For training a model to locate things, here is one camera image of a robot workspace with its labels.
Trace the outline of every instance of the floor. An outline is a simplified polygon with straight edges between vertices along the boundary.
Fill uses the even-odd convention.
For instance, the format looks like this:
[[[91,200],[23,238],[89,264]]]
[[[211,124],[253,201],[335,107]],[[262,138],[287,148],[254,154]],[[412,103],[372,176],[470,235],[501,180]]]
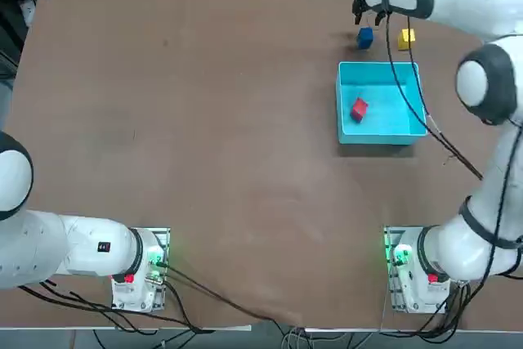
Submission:
[[[99,330],[98,336],[106,349],[148,349],[161,343],[162,339],[168,339],[177,331],[159,332],[153,337],[142,337],[136,334],[126,334],[117,331]],[[338,334],[316,334],[321,337],[336,337]],[[364,338],[366,333],[357,333],[352,341],[351,347]],[[166,348],[177,348],[185,338],[166,344]],[[97,349],[99,348],[92,330],[77,330],[76,333],[69,330],[26,330],[26,331],[0,331],[0,342],[2,349],[15,349],[20,347],[53,347],[54,349]],[[348,335],[334,342],[317,342],[315,349],[341,349],[346,348]],[[269,324],[257,324],[253,326],[252,332],[219,331],[212,335],[199,336],[185,346],[188,349],[270,349],[279,348],[281,335],[274,326]],[[518,333],[457,333],[445,344],[446,348],[474,347],[476,349],[487,349],[496,347],[513,348],[523,346],[523,334]],[[388,338],[374,334],[364,345],[365,349],[388,349],[388,348],[428,348],[431,347],[419,338]]]

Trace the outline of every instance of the cable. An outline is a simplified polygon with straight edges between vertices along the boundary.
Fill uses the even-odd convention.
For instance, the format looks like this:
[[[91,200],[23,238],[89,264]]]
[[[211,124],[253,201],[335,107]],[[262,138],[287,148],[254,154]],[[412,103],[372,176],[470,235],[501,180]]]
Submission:
[[[423,93],[422,93],[422,87],[421,87],[421,83],[419,82],[419,76],[418,76],[418,72],[416,70],[416,66],[414,64],[414,58],[413,58],[413,54],[412,54],[412,47],[410,45],[410,17],[407,16],[407,31],[408,31],[408,40],[409,40],[409,58],[410,58],[410,65],[412,66],[412,71],[413,71],[413,74],[414,74],[414,77],[415,77],[415,80],[416,80],[416,86],[418,88],[418,94],[419,94],[419,97],[421,98],[421,101],[422,101],[422,105],[423,105],[423,108],[425,110],[425,113],[427,114],[427,117],[431,120],[432,122],[432,125],[434,126],[434,128],[437,130],[438,134],[440,135],[441,139],[443,141],[445,141],[445,143],[452,149],[452,152],[453,154],[458,157],[458,156],[461,156],[463,158],[463,160],[467,161],[467,164],[471,167],[471,172],[478,178],[478,179],[482,179],[483,176],[481,175],[481,173],[474,167],[474,165],[472,165],[472,163],[470,163],[470,161],[468,161],[465,156],[458,150],[458,148],[452,144],[449,139],[447,139],[447,137],[445,136],[445,134],[440,130],[440,128],[437,126],[436,124],[436,121],[434,120],[434,118],[431,116],[431,113],[429,112],[428,110],[428,107],[427,107],[427,103],[425,102],[425,99],[423,98]]]
[[[47,280],[47,282],[53,286],[57,286],[54,282],[50,281],[50,280]],[[111,318],[110,316],[108,316],[106,314],[105,311],[103,311],[105,308],[107,308],[107,306],[104,306],[103,304],[99,304],[99,303],[95,303],[95,302],[88,302],[87,300],[85,300],[84,298],[82,298],[80,295],[78,295],[77,293],[75,292],[70,292],[73,296],[66,296],[64,294],[61,294],[61,293],[58,293],[57,291],[55,291],[54,289],[50,288],[46,283],[43,283],[41,282],[40,285],[45,288],[49,293],[52,293],[54,294],[55,296],[57,296],[58,298],[62,298],[64,300],[70,300],[72,302],[80,302],[82,304],[87,304],[88,306],[90,306],[91,308],[97,310],[100,312],[101,315],[103,315],[107,320],[109,320],[111,323],[113,323],[117,328],[121,329],[122,331],[124,331],[125,333],[138,333],[140,335],[155,335],[158,330],[156,330],[155,332],[144,332],[144,331],[141,331],[139,329],[137,329],[135,327],[135,325],[133,323],[131,323],[131,321],[125,316],[125,315],[122,315],[120,313],[120,310],[114,310],[114,314],[120,316],[122,319],[124,319],[128,324],[129,326],[131,326],[131,330],[129,329],[126,329],[125,327],[123,327],[120,323],[118,323],[117,321],[115,321],[113,318]]]
[[[432,315],[428,318],[428,320],[423,324],[422,327],[420,327],[418,330],[414,332],[402,332],[397,331],[396,333],[402,334],[402,335],[395,335],[393,333],[380,333],[381,335],[385,335],[387,337],[393,337],[393,338],[411,338],[416,337],[419,334],[423,333],[423,330],[434,320],[434,318],[440,313],[440,310],[443,308],[443,306],[449,301],[451,298],[451,304],[454,304],[454,299],[458,295],[458,292],[454,292],[453,294],[450,294],[432,313]]]
[[[448,342],[456,334],[456,330],[458,329],[459,319],[461,317],[460,313],[464,310],[464,308],[463,308],[464,307],[464,303],[463,303],[463,293],[464,293],[463,290],[464,289],[467,289],[467,295],[465,296],[465,298],[468,298],[470,296],[470,291],[471,291],[470,285],[467,285],[467,286],[461,288],[460,295],[459,295],[458,312],[456,313],[454,318],[450,321],[450,323],[448,325],[445,325],[445,322],[446,322],[448,316],[450,315],[450,313],[449,313],[441,321],[441,323],[440,323],[440,325],[438,325],[438,327],[436,327],[435,329],[433,329],[429,332],[426,332],[423,334],[420,333],[418,336],[423,341],[428,342],[428,343],[434,343],[434,344],[442,344],[442,343]],[[452,329],[451,333],[441,341],[432,341],[431,339],[429,339],[429,338],[438,338],[441,335],[443,335],[444,333],[449,332],[451,329]]]
[[[92,330],[93,334],[95,334],[96,341],[98,342],[98,345],[100,345],[101,349],[107,349],[103,343],[101,343],[100,338],[98,337],[98,334],[96,333],[96,330]]]
[[[474,168],[474,166],[467,160],[465,159],[461,153],[459,153],[458,151],[456,150],[453,150],[450,146],[448,146],[446,144],[445,141],[443,141],[434,131],[431,130],[430,127],[427,126],[427,124],[419,117],[418,113],[416,112],[416,110],[413,108],[413,106],[410,104],[409,100],[407,99],[407,97],[405,96],[405,93],[403,92],[403,90],[401,89],[401,84],[400,84],[400,80],[398,79],[398,75],[396,73],[396,68],[394,66],[394,62],[392,60],[392,54],[391,54],[391,40],[390,40],[390,34],[389,34],[389,25],[390,25],[390,19],[391,19],[391,13],[387,13],[387,22],[385,24],[385,41],[386,41],[386,44],[387,44],[387,54],[388,54],[388,58],[389,58],[389,62],[391,64],[391,70],[392,70],[392,74],[394,76],[394,80],[396,82],[396,86],[398,87],[398,91],[400,92],[401,94],[401,97],[403,98],[405,104],[409,107],[409,110],[410,112],[413,114],[413,116],[417,119],[417,121],[423,125],[425,127],[425,129],[428,131],[429,134],[431,134],[434,139],[436,139],[438,142],[441,143],[442,146],[444,146],[450,153],[452,154],[455,154],[456,157],[459,159],[459,161],[461,163],[463,163],[463,165],[465,165],[465,167],[471,171],[472,173],[474,173],[476,175],[476,177],[478,179],[482,179],[483,176],[477,171],[476,168]]]
[[[68,303],[68,302],[61,302],[61,301],[56,300],[54,298],[49,298],[49,297],[47,297],[47,296],[45,296],[45,295],[43,295],[43,294],[41,294],[39,292],[36,292],[36,291],[34,291],[34,290],[28,288],[27,286],[24,286],[24,285],[21,285],[18,288],[23,290],[24,292],[30,294],[31,296],[33,296],[35,298],[43,300],[44,302],[49,302],[51,304],[56,304],[56,305],[59,305],[59,306],[65,306],[65,307],[68,307],[68,308],[73,308],[75,310],[82,310],[82,311],[88,311],[88,312],[100,312],[100,310],[93,310],[92,308],[87,308],[86,306],[78,306],[76,304],[71,304],[71,303]],[[184,322],[182,322],[181,320],[178,320],[178,319],[167,318],[166,316],[144,314],[143,312],[139,312],[139,311],[113,310],[112,308],[109,308],[109,307],[106,306],[106,308],[104,308],[104,312],[114,313],[114,314],[140,315],[140,316],[144,316],[144,317],[150,318],[150,319],[164,320],[164,321],[167,321],[167,322],[174,322],[174,323],[182,324],[185,327],[189,327],[189,326],[187,326],[187,324],[185,324]]]
[[[348,333],[342,333],[342,334],[338,335],[337,337],[312,337],[312,334],[311,334],[309,339],[311,341],[314,341],[314,342],[318,342],[318,341],[339,341],[340,339],[344,339],[344,337],[346,337],[347,335],[348,335]]]
[[[185,334],[187,334],[187,333],[190,333],[190,330],[182,331],[181,333],[178,333],[178,334],[176,334],[176,335],[173,335],[173,336],[170,337],[169,339],[162,340],[161,343],[158,343],[158,344],[154,345],[154,346],[151,347],[150,349],[158,349],[159,347],[165,347],[165,344],[166,344],[166,343],[171,342],[172,340],[177,339],[178,337],[181,337],[182,335],[185,335]]]
[[[259,319],[259,320],[268,320],[272,323],[274,323],[276,325],[276,327],[278,328],[278,330],[281,332],[281,335],[284,336],[285,333],[284,331],[281,329],[281,327],[279,326],[279,324],[273,319],[273,318],[270,318],[269,316],[264,316],[264,315],[261,315],[261,314],[258,314],[256,312],[253,312],[253,311],[250,311],[248,310],[247,308],[243,307],[243,306],[240,306],[238,304],[236,304],[235,302],[232,302],[231,300],[229,300],[228,298],[225,298],[223,297],[222,295],[212,291],[211,289],[207,288],[206,286],[200,284],[198,281],[196,280],[193,280],[192,278],[190,278],[188,275],[186,275],[185,273],[175,269],[174,267],[170,267],[167,263],[163,263],[163,262],[156,262],[156,266],[158,267],[163,267],[163,268],[167,268],[169,269],[170,271],[178,274],[179,276],[185,278],[186,280],[188,280],[189,282],[191,282],[192,284],[196,285],[197,287],[199,287],[200,289],[203,289],[205,290],[206,292],[210,293],[211,295],[213,295],[216,299],[218,300],[221,300],[222,302],[228,304],[229,306],[232,306],[234,309],[236,309],[237,311],[241,311],[243,312],[244,314],[246,315],[249,315],[253,318],[256,318],[256,319]]]
[[[174,289],[174,286],[171,285],[170,282],[168,281],[164,281],[163,284],[165,285],[165,287],[167,289],[169,289],[172,293],[172,295],[175,297],[175,299],[177,300],[177,303],[178,303],[178,306],[180,307],[180,312],[181,312],[181,315],[183,316],[183,320],[187,323],[187,325],[189,325],[189,328],[194,332],[194,333],[202,333],[203,330],[194,326],[192,323],[190,323],[189,321],[189,316],[187,316],[187,313],[186,313],[186,309],[183,307],[183,304],[181,302],[181,298],[180,298],[180,295],[178,294],[177,290]]]
[[[514,127],[521,127],[520,124],[516,123],[516,122],[515,122],[514,120],[512,120],[512,119],[509,119],[508,122],[509,122],[512,126],[514,126]]]
[[[351,337],[349,338],[349,342],[346,343],[346,349],[350,349],[351,344],[352,344],[352,340],[354,339],[354,334],[355,333],[351,333]]]
[[[523,280],[523,277],[517,276],[517,275],[510,275],[510,274],[501,274],[502,277],[509,278],[511,280]]]
[[[296,336],[296,349],[300,349],[300,336],[302,335],[302,330],[299,329],[297,331],[297,336]]]
[[[185,285],[186,287],[188,288],[191,288],[193,290],[195,290],[196,292],[199,292],[201,294],[204,294],[205,296],[209,297],[209,298],[214,298],[216,299],[212,294],[210,294],[209,292],[206,292],[200,288],[198,288],[197,286],[195,285],[192,285],[186,281],[184,281],[183,279],[181,279],[180,277],[176,277],[174,275],[169,275],[169,274],[163,274],[163,277],[166,277],[166,278],[169,278],[170,280],[173,280],[173,281],[176,281],[178,284],[182,284],[182,285]]]
[[[291,347],[291,334],[293,333],[293,331],[296,329],[296,327],[292,327],[286,334],[284,334],[284,336],[281,338],[281,341],[279,343],[279,349],[284,349],[284,345],[285,345],[285,340],[287,340],[287,349],[293,349],[293,347]]]
[[[467,290],[467,296],[466,296],[466,298],[467,298],[468,296],[470,296],[470,292],[471,292],[470,284],[467,284],[466,286],[461,287],[460,290],[459,290],[458,310],[461,310],[461,308],[463,307],[463,294],[464,294],[464,290],[465,289]],[[454,326],[454,330],[453,331],[455,333],[455,330],[458,327],[458,322],[459,322],[458,313],[456,313],[456,315],[454,316],[454,318],[450,321],[450,323],[448,325],[446,325],[446,323],[447,323],[447,319],[450,316],[450,312],[453,310],[454,302],[456,301],[456,298],[458,298],[457,293],[456,293],[455,296],[453,296],[450,304],[447,304],[447,308],[448,308],[449,312],[440,321],[440,323],[438,324],[438,326],[436,326],[436,328],[434,328],[433,330],[430,330],[429,332],[426,332],[426,333],[423,332],[423,336],[424,337],[429,337],[430,335],[433,336],[433,337],[439,337],[441,334],[443,334],[446,331],[448,331],[452,326]]]
[[[185,347],[194,337],[196,337],[196,333],[194,333],[191,337],[187,338],[177,349],[182,349]]]
[[[360,349],[372,337],[373,334],[374,332],[367,334],[367,336],[362,338],[361,341],[359,341],[358,343],[356,343],[352,347],[352,349]]]

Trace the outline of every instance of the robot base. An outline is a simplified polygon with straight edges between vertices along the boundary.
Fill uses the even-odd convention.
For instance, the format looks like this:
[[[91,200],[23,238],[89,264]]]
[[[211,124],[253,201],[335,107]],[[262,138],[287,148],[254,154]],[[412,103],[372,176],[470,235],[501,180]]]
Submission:
[[[171,231],[169,228],[135,228],[143,242],[140,267],[132,280],[111,280],[112,307],[121,310],[152,312],[165,306],[163,274],[166,269],[151,262],[168,262]]]
[[[385,253],[391,304],[395,311],[430,313],[449,296],[450,280],[429,282],[418,260],[421,226],[386,226]]]

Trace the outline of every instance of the blue cube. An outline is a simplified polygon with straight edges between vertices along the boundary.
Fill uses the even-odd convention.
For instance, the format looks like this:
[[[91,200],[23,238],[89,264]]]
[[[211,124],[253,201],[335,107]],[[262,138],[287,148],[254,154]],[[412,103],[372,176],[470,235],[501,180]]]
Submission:
[[[373,43],[374,35],[373,28],[361,28],[356,37],[356,42],[358,43],[358,49],[369,49],[370,44]]]
[[[419,118],[426,122],[416,84],[418,65],[394,62],[401,91]],[[360,97],[369,104],[361,123],[351,118],[351,108]],[[336,83],[337,137],[342,144],[411,145],[426,128],[405,104],[389,62],[342,62]]]

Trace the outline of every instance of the black cable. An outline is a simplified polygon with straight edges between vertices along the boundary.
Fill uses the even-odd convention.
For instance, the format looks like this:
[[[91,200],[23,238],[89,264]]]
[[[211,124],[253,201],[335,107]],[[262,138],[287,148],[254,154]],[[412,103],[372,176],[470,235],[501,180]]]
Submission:
[[[196,337],[196,334],[193,334],[191,337],[187,338],[177,349],[182,349],[185,347],[194,337]]]
[[[228,304],[229,306],[232,306],[232,307],[233,307],[234,309],[236,309],[237,311],[241,311],[241,312],[243,312],[244,314],[249,315],[249,316],[251,316],[251,317],[253,317],[253,318],[259,319],[259,320],[268,320],[268,321],[274,323],[274,324],[276,325],[276,327],[278,328],[278,330],[281,332],[281,334],[282,334],[283,336],[285,335],[284,331],[280,328],[279,324],[278,324],[278,323],[277,323],[273,318],[270,318],[269,316],[265,316],[265,315],[258,314],[258,313],[253,312],[253,311],[250,311],[250,310],[248,310],[247,308],[245,308],[245,307],[243,307],[243,306],[240,306],[240,305],[236,304],[235,302],[232,302],[232,301],[229,300],[228,298],[225,298],[225,297],[223,297],[222,295],[220,295],[219,293],[214,292],[213,290],[207,288],[206,286],[202,285],[202,284],[199,283],[198,281],[193,280],[193,279],[190,278],[188,275],[186,275],[185,273],[179,271],[178,269],[175,269],[174,267],[170,267],[167,263],[156,262],[156,266],[169,269],[170,271],[172,271],[172,272],[178,274],[180,277],[183,277],[183,278],[185,278],[186,280],[188,280],[189,282],[191,282],[192,284],[196,285],[196,286],[199,287],[200,289],[203,289],[203,290],[205,290],[206,292],[210,293],[210,294],[213,295],[216,299],[221,300],[222,302]]]
[[[307,346],[309,347],[309,349],[314,349],[314,346],[312,344],[312,339],[311,339],[311,337],[307,337],[307,331],[305,331],[305,329],[303,329],[303,336],[305,337],[305,340],[307,341]]]
[[[437,308],[436,310],[434,311],[434,313],[432,313],[432,315],[427,319],[427,321],[425,322],[425,324],[423,324],[422,327],[420,327],[418,330],[416,331],[413,331],[413,332],[402,332],[402,331],[397,331],[396,333],[380,333],[381,335],[385,335],[385,336],[388,336],[388,337],[393,337],[393,338],[411,338],[411,337],[416,337],[418,336],[419,334],[423,333],[423,330],[434,320],[434,318],[440,313],[440,310],[443,308],[443,306],[445,304],[447,304],[449,302],[449,299],[450,299],[450,304],[454,304],[454,299],[458,296],[458,292],[457,291],[454,291],[453,293],[451,293]]]
[[[168,281],[164,281],[163,284],[165,285],[165,287],[167,289],[169,289],[172,293],[172,295],[175,297],[175,299],[177,300],[177,303],[178,303],[178,306],[180,307],[180,312],[181,312],[181,315],[183,317],[183,320],[189,325],[189,328],[194,332],[194,333],[201,333],[203,332],[202,329],[200,329],[199,327],[196,327],[194,326],[190,320],[189,320],[189,316],[187,315],[187,312],[186,312],[186,309],[183,307],[183,303],[181,302],[181,298],[180,298],[180,295],[178,294],[177,290],[174,289],[174,286],[171,285],[170,282]]]
[[[59,300],[56,300],[54,298],[50,298],[50,297],[45,296],[45,295],[43,295],[43,294],[41,294],[39,292],[36,292],[36,291],[32,290],[31,288],[28,288],[27,286],[24,286],[24,285],[21,285],[18,288],[23,290],[24,292],[30,294],[31,296],[33,296],[35,298],[43,300],[44,302],[49,302],[51,304],[56,304],[58,306],[65,306],[65,307],[68,307],[68,308],[73,308],[75,310],[82,310],[82,311],[87,311],[87,312],[99,312],[99,310],[93,310],[92,308],[87,308],[86,306],[78,306],[76,304],[71,304],[71,303],[68,303],[68,302],[61,302]],[[166,316],[144,314],[143,312],[139,312],[139,311],[113,310],[112,308],[109,308],[109,307],[104,309],[104,311],[108,312],[108,313],[114,313],[114,314],[140,315],[140,316],[144,316],[145,318],[156,319],[156,320],[164,320],[164,321],[167,321],[167,322],[178,323],[178,324],[184,325],[185,327],[189,327],[189,326],[187,326],[187,324],[185,322],[182,322],[181,320],[174,319],[174,318],[167,318]]]
[[[161,343],[154,345],[150,349],[158,349],[159,347],[165,347],[166,343],[171,342],[172,340],[177,339],[178,337],[181,337],[182,335],[185,335],[187,333],[190,333],[190,330],[185,330],[185,331],[182,331],[181,333],[173,335],[169,339],[166,339],[166,340],[162,341]]]
[[[511,280],[523,280],[523,277],[517,276],[517,275],[510,275],[510,274],[500,274],[502,277],[509,278]]]
[[[337,337],[309,337],[311,341],[337,341],[340,338],[343,338],[346,335],[346,333],[339,334]]]
[[[367,340],[370,338],[371,335],[373,335],[373,333],[368,333],[366,336],[364,336],[363,338],[361,338],[361,340],[360,340],[358,343],[356,343],[356,344],[352,347],[352,349],[358,349],[358,348],[359,348],[359,347],[360,347],[360,346],[361,346],[365,341],[367,341]]]
[[[467,288],[467,296],[466,296],[465,298],[467,298],[468,296],[470,296],[470,290],[471,290],[471,289],[470,289],[470,285],[467,285],[466,287],[462,288],[461,291],[460,291],[461,293],[460,293],[460,296],[459,296],[459,307],[458,307],[459,310],[462,310],[462,309],[463,309],[463,293],[464,293],[463,290],[464,290],[465,288]],[[442,335],[443,333],[446,333],[447,331],[449,331],[449,329],[451,328],[451,326],[453,326],[451,333],[450,333],[447,337],[445,337],[443,340],[441,340],[441,341],[432,341],[432,340],[430,340],[430,339],[428,339],[428,338],[425,338],[425,336],[422,336],[422,335],[420,335],[419,337],[420,337],[423,341],[428,342],[428,343],[433,343],[433,344],[437,344],[437,345],[443,344],[443,343],[445,343],[445,342],[448,342],[448,341],[449,341],[449,340],[450,340],[450,339],[451,339],[451,338],[456,334],[456,331],[458,330],[458,323],[459,323],[459,316],[458,316],[458,314],[457,314],[457,315],[453,318],[453,320],[452,320],[452,322],[451,322],[451,324],[450,324],[449,326],[447,326],[447,327],[445,327],[444,329],[442,329],[441,332],[437,332],[437,333],[433,334],[433,335],[435,336],[435,338],[437,338],[437,337],[439,337],[440,335]]]
[[[386,41],[386,44],[387,44],[387,54],[388,54],[388,57],[389,57],[389,62],[391,64],[392,74],[394,76],[394,80],[396,82],[396,86],[398,87],[398,91],[401,94],[401,97],[403,98],[405,104],[409,107],[410,112],[419,121],[419,123],[425,127],[425,129],[428,131],[428,133],[431,134],[434,137],[434,139],[436,139],[438,142],[440,142],[441,145],[444,146],[450,153],[455,154],[456,157],[458,158],[458,160],[463,165],[465,165],[465,167],[469,171],[471,171],[472,173],[474,173],[476,175],[476,177],[481,179],[482,175],[480,173],[478,173],[478,171],[470,164],[470,162],[468,160],[466,160],[461,154],[457,154],[458,152],[456,152],[450,146],[448,146],[445,141],[443,141],[434,131],[431,130],[430,127],[427,126],[427,124],[419,117],[418,113],[413,108],[413,106],[410,104],[409,100],[407,99],[407,97],[405,96],[403,90],[401,89],[400,80],[398,79],[398,75],[396,73],[396,68],[395,68],[394,62],[392,60],[391,40],[390,40],[390,34],[389,34],[390,19],[391,19],[391,13],[388,12],[387,13],[387,22],[385,24],[385,31],[386,31],[385,32],[385,41]]]
[[[410,45],[410,17],[409,16],[407,16],[407,30],[409,32],[409,58],[410,58],[410,65],[412,66],[412,71],[413,71],[414,77],[416,79],[416,86],[418,87],[418,94],[419,94],[419,97],[421,98],[422,105],[423,105],[423,108],[425,110],[425,113],[427,114],[428,117],[431,117],[431,113],[428,110],[427,103],[425,102],[425,99],[423,98],[421,83],[419,82],[418,72],[417,72],[416,66],[414,64],[414,58],[413,58],[413,54],[412,54],[412,46]],[[440,131],[440,130],[437,130],[437,131],[438,131],[438,134],[440,135],[441,139],[443,141],[445,141],[445,143],[452,149],[452,153],[456,157],[458,157],[458,156],[461,157],[463,159],[463,161],[467,161],[468,165],[470,166],[471,172],[474,174],[474,176],[476,176],[478,179],[482,180],[483,176],[481,175],[480,171],[478,171],[476,169],[476,167],[474,167],[474,165],[472,165],[472,163],[470,161],[468,161],[468,159],[465,158],[465,156],[458,150],[458,148],[453,143],[451,143],[449,141],[449,139],[446,137],[446,135],[442,131]]]
[[[47,281],[49,284],[54,284],[53,286],[56,286],[55,283],[53,283],[52,281],[48,280]],[[74,297],[71,297],[71,296],[67,296],[67,295],[64,295],[64,294],[61,294],[61,293],[58,293],[57,291],[55,291],[54,289],[50,288],[46,283],[44,282],[41,282],[40,285],[46,289],[49,293],[52,293],[54,294],[55,296],[57,296],[58,298],[61,298],[63,300],[69,300],[71,302],[80,302],[82,304],[87,304],[88,306],[90,306],[91,308],[95,309],[95,310],[98,310],[100,312],[101,315],[103,315],[108,321],[110,321],[112,324],[114,324],[117,328],[121,329],[122,331],[124,331],[125,333],[138,333],[140,335],[155,335],[157,331],[154,331],[154,332],[145,332],[145,331],[141,331],[139,330],[125,315],[122,315],[121,314],[121,311],[120,310],[113,310],[114,311],[114,314],[120,316],[122,319],[124,319],[128,324],[129,326],[131,327],[131,329],[126,329],[125,327],[123,327],[120,323],[118,323],[116,320],[114,320],[113,318],[111,318],[109,315],[107,315],[107,313],[105,312],[105,309],[108,308],[107,306],[105,306],[104,304],[100,304],[100,303],[96,303],[96,302],[88,302],[87,300],[85,300],[84,298],[82,298],[79,294],[75,293],[75,292],[70,292]]]
[[[508,122],[509,122],[512,126],[514,126],[514,127],[521,127],[520,124],[516,123],[516,122],[515,122],[514,120],[512,120],[512,119],[509,119]]]
[[[458,310],[460,310],[463,306],[463,294],[465,293],[465,290],[467,290],[467,297],[470,296],[470,292],[471,292],[471,286],[470,284],[467,284],[466,286],[464,287],[461,287],[461,289],[459,290],[459,305],[458,305]],[[447,308],[449,309],[449,312],[445,315],[445,317],[440,321],[440,323],[438,324],[437,327],[435,327],[433,330],[430,330],[429,332],[423,332],[423,336],[424,337],[429,337],[429,336],[432,336],[432,337],[439,337],[441,334],[445,333],[446,331],[448,331],[449,329],[451,329],[452,326],[454,326],[454,329],[457,328],[458,326],[458,322],[459,322],[459,318],[457,317],[458,316],[458,313],[456,313],[456,315],[453,317],[453,319],[450,321],[450,323],[447,325],[447,319],[449,318],[450,316],[450,312],[453,310],[453,307],[454,307],[454,302],[456,300],[456,298],[458,298],[458,296],[454,296],[452,298],[452,301],[450,302],[450,304],[447,305]]]
[[[346,349],[351,348],[352,340],[354,339],[354,333],[351,333],[351,337],[349,338],[349,342],[346,343]]]
[[[204,294],[205,296],[209,297],[209,298],[214,298],[216,299],[213,295],[211,295],[209,292],[206,292],[200,288],[198,288],[197,286],[195,285],[192,285],[186,281],[184,281],[183,279],[181,279],[180,277],[176,277],[175,275],[169,275],[169,274],[164,274],[163,277],[166,277],[166,278],[169,278],[170,280],[173,280],[173,281],[176,281],[178,284],[182,284],[182,285],[185,285],[186,287],[188,288],[191,288],[193,290],[195,290],[196,292],[199,292],[201,294]]]
[[[92,330],[92,332],[95,334],[96,341],[98,342],[98,345],[100,345],[101,349],[107,349],[103,343],[101,343],[101,340],[98,338],[98,334],[96,333],[96,330]]]

